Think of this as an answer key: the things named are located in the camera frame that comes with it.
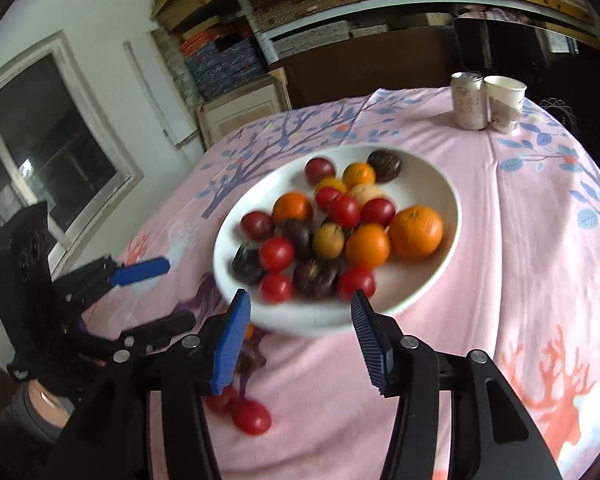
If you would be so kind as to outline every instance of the pink tablecloth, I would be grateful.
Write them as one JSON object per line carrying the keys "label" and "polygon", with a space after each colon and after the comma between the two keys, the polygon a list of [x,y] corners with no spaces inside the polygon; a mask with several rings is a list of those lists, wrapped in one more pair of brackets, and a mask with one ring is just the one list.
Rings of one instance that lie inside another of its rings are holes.
{"label": "pink tablecloth", "polygon": [[[402,146],[446,172],[464,218],[446,273],[398,322],[439,351],[487,351],[532,413],[565,479],[579,478],[600,452],[600,171],[528,100],[520,133],[509,137],[460,130],[451,108],[447,88],[380,90],[293,110],[226,137],[122,257],[165,254],[171,272],[112,291],[88,312],[90,330],[117,337],[194,296],[212,312],[220,303],[210,274],[214,240],[245,190],[323,146]],[[371,386],[354,334],[273,334],[260,349],[268,363],[251,378],[248,396],[270,409],[274,426],[253,438],[209,415],[223,478],[378,478],[397,403]],[[448,465],[449,435],[443,404],[437,478]],[[152,439],[156,478],[165,479],[159,401]]]}

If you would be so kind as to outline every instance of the red fruit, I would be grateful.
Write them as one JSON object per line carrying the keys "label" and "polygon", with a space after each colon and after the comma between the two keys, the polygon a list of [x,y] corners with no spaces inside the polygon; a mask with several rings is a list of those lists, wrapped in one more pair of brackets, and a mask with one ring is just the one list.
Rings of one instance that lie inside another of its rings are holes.
{"label": "red fruit", "polygon": [[371,269],[366,267],[351,267],[338,280],[337,292],[342,301],[351,301],[353,293],[359,288],[371,298],[376,293],[376,280]]}
{"label": "red fruit", "polygon": [[334,187],[327,186],[320,188],[314,198],[315,203],[317,203],[318,207],[323,213],[326,213],[329,210],[329,206],[331,202],[336,200],[337,198],[342,196],[342,192],[338,191]]}
{"label": "red fruit", "polygon": [[269,213],[264,211],[251,211],[242,217],[240,227],[249,240],[263,242],[273,236],[276,224]]}
{"label": "red fruit", "polygon": [[229,385],[220,395],[215,397],[205,397],[205,403],[214,413],[229,413],[232,404],[238,400],[238,397],[238,390]]}
{"label": "red fruit", "polygon": [[267,272],[280,272],[293,263],[296,256],[294,245],[283,236],[266,240],[258,251],[260,265]]}
{"label": "red fruit", "polygon": [[304,167],[304,178],[309,186],[315,186],[326,176],[335,176],[336,167],[328,158],[317,156],[312,158]]}
{"label": "red fruit", "polygon": [[291,298],[293,293],[291,279],[284,274],[267,274],[260,282],[260,295],[267,303],[282,303]]}
{"label": "red fruit", "polygon": [[271,427],[271,414],[257,400],[238,400],[232,405],[234,424],[250,435],[261,435]]}
{"label": "red fruit", "polygon": [[343,229],[353,229],[360,223],[360,206],[349,196],[340,196],[331,202],[327,218]]}
{"label": "red fruit", "polygon": [[394,216],[395,206],[385,198],[369,200],[360,211],[360,221],[363,224],[380,224],[382,227],[389,227]]}

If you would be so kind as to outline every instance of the white cup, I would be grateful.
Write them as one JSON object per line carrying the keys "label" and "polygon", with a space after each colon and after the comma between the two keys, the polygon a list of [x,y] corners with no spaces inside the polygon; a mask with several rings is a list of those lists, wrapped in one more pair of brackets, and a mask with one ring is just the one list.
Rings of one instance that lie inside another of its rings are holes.
{"label": "white cup", "polygon": [[501,75],[487,76],[484,78],[484,83],[491,126],[503,134],[514,133],[518,129],[526,85]]}

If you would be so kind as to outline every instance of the large orange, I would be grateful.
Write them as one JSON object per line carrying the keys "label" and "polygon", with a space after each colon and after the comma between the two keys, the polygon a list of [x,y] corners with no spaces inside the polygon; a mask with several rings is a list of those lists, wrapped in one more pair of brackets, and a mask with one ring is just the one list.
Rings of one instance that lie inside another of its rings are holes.
{"label": "large orange", "polygon": [[346,184],[341,181],[339,178],[335,178],[334,176],[326,176],[315,187],[315,192],[320,191],[323,187],[333,187],[333,189],[337,189],[342,194],[347,194],[349,192],[349,188]]}
{"label": "large orange", "polygon": [[364,162],[354,162],[344,170],[342,179],[349,189],[358,184],[375,184],[376,170]]}
{"label": "large orange", "polygon": [[305,195],[291,191],[276,200],[273,205],[272,216],[278,225],[282,224],[287,218],[310,222],[314,218],[314,209]]}
{"label": "large orange", "polygon": [[392,247],[403,260],[431,256],[440,245],[443,232],[440,215],[424,205],[400,211],[389,225]]}
{"label": "large orange", "polygon": [[379,267],[389,258],[391,242],[382,226],[366,224],[349,236],[344,253],[352,266]]}

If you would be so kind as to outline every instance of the silver bolt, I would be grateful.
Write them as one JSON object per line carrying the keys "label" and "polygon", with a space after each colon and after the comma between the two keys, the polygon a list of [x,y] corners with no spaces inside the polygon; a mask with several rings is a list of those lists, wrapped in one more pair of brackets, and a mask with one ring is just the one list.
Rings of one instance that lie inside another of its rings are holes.
{"label": "silver bolt", "polygon": [[184,348],[195,348],[200,344],[200,338],[197,335],[187,335],[182,338]]}
{"label": "silver bolt", "polygon": [[416,337],[414,337],[412,335],[406,335],[406,336],[403,336],[403,338],[400,339],[400,344],[402,346],[404,346],[405,348],[413,350],[414,348],[418,347],[418,345],[420,344],[420,342],[418,341],[418,338],[416,338]]}
{"label": "silver bolt", "polygon": [[482,350],[474,350],[471,352],[471,359],[478,363],[479,365],[485,364],[488,361],[489,356],[485,354]]}
{"label": "silver bolt", "polygon": [[124,363],[131,357],[129,350],[118,350],[113,354],[113,360],[117,363]]}

